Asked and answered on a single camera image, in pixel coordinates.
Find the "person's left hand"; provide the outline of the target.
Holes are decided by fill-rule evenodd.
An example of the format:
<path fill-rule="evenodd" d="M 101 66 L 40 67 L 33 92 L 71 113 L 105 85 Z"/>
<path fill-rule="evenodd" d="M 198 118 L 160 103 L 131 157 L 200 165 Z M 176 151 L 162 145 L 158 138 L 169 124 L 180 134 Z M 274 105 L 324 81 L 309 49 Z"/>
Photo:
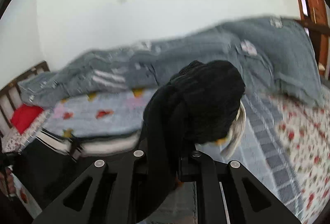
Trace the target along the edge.
<path fill-rule="evenodd" d="M 6 197 L 14 197 L 16 195 L 16 187 L 13 180 L 12 170 L 9 167 L 5 168 L 5 174 L 0 173 L 1 192 Z"/>

